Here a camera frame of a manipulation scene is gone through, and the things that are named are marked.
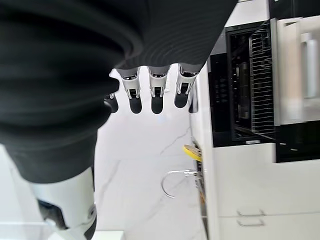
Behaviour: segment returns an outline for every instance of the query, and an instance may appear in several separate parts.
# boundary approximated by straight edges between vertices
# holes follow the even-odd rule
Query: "white cabinet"
[[[274,148],[212,149],[219,216],[320,213],[320,160],[274,163]]]
[[[254,224],[262,226],[240,226]],[[220,218],[220,240],[318,240],[320,214]]]

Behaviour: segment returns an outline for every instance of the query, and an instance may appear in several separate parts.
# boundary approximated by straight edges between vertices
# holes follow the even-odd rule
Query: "black fingertip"
[[[133,97],[132,99],[129,99],[130,103],[130,109],[134,114],[138,114],[142,110],[142,103],[141,103],[141,98],[135,98]]]
[[[118,111],[119,105],[118,105],[118,101],[117,101],[116,96],[114,96],[113,99],[111,99],[111,98],[105,98],[105,99],[104,99],[104,102],[105,102],[105,103],[108,103],[108,104],[111,106],[111,112],[112,112],[113,114]]]
[[[184,93],[181,93],[181,94],[176,93],[175,94],[174,105],[177,108],[182,109],[187,104],[187,101],[188,101],[187,94],[184,94]]]
[[[151,110],[154,114],[159,114],[164,108],[164,98],[163,97],[152,97],[151,98]]]

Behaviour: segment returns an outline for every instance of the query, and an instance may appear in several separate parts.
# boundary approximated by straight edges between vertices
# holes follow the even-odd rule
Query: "drawer handle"
[[[260,214],[249,214],[249,215],[244,215],[242,214],[240,211],[236,211],[236,213],[240,216],[240,217],[261,217],[261,216],[265,216],[265,212],[262,211],[261,209],[259,210]]]
[[[237,223],[239,224],[239,226],[240,227],[263,227],[263,226],[265,226],[265,223],[264,223],[264,221],[262,221],[261,219],[259,219],[259,221],[260,221],[260,223],[257,223],[257,224],[248,224],[248,225],[246,225],[246,224],[242,224],[241,222],[240,222],[240,220],[237,220]]]

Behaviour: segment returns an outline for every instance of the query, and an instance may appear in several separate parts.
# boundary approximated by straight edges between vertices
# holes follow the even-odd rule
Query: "black sleeve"
[[[0,0],[0,143],[24,179],[94,164],[103,100],[119,87],[109,72],[141,49],[132,21],[101,1]]]

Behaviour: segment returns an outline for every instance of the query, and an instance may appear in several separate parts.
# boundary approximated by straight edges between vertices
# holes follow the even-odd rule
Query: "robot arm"
[[[93,237],[97,210],[91,167],[64,181],[30,185],[44,221],[63,239],[90,240]]]

